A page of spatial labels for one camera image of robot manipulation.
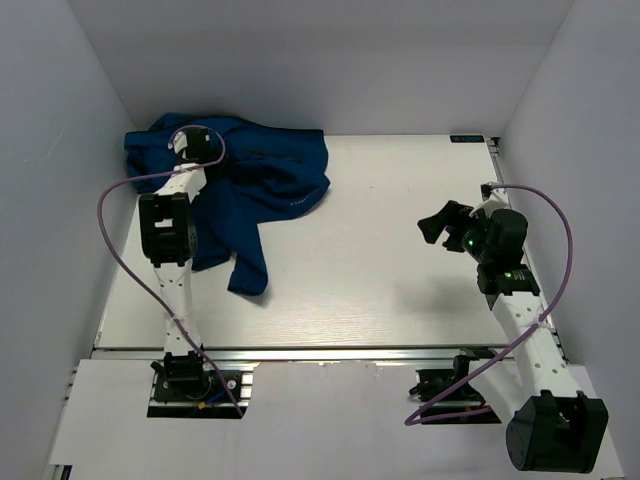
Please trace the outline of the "blue zip jacket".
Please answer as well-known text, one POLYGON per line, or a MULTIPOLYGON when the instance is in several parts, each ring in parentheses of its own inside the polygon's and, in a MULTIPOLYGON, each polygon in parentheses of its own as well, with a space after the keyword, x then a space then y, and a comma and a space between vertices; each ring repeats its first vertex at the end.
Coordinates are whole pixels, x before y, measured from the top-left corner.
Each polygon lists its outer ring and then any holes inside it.
POLYGON ((258 226, 296 219, 323 200, 330 186, 324 133, 233 116, 167 113, 147 130, 124 137, 127 171, 138 193, 165 184, 158 175, 175 165, 170 138, 185 126, 212 129, 214 153, 225 157, 221 165, 206 169, 206 185, 192 203, 198 235, 193 268, 203 271, 233 259, 229 291, 261 295, 268 270, 258 226))

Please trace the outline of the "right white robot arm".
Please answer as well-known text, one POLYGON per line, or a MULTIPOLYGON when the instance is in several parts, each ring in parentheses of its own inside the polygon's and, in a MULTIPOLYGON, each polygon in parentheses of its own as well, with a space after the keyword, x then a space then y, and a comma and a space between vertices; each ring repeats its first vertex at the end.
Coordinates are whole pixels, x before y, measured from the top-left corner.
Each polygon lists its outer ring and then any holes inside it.
POLYGON ((489 209, 449 201, 417 223, 424 240, 448 235, 448 251, 467 253, 477 263, 477 284, 508 344, 457 356, 451 384, 426 400, 407 425, 442 420, 427 409, 452 394, 485 404, 473 415, 492 411, 505 423, 506 449, 519 471, 587 474, 593 471, 609 415, 571 375, 546 326, 540 289, 524 264, 528 222, 509 208, 489 209))

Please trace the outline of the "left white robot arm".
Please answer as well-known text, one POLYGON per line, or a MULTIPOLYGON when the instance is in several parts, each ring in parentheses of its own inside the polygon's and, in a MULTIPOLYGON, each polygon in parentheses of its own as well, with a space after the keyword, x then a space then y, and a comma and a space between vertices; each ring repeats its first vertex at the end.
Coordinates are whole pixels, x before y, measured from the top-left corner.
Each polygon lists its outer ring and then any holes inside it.
POLYGON ((193 320, 191 270, 198 239, 192 203, 206 186, 204 165, 218 165, 225 146, 213 130, 188 125, 170 136, 168 149, 175 167, 158 190, 138 202, 142 251, 165 310, 164 358, 153 368, 162 397, 199 401, 212 389, 212 377, 197 352, 202 342, 193 320))

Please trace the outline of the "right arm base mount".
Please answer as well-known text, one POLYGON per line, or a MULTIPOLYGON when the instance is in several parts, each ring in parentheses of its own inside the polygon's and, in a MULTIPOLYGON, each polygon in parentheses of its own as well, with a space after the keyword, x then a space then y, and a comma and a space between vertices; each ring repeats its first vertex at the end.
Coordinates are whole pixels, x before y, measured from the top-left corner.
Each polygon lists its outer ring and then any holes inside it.
POLYGON ((504 423, 513 413, 507 404, 519 387, 504 365, 512 350, 462 349, 449 370, 423 369, 409 390, 422 405, 404 420, 407 427, 429 424, 504 423))

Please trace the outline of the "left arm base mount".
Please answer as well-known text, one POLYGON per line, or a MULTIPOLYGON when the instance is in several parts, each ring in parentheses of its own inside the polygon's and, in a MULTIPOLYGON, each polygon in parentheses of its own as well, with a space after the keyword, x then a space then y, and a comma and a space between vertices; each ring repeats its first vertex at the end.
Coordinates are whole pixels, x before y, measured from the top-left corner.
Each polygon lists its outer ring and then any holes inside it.
POLYGON ((170 382, 159 362, 154 370, 148 418, 232 419, 238 420, 248 407, 252 374, 242 370, 223 370, 224 383, 211 370, 201 380, 170 382))

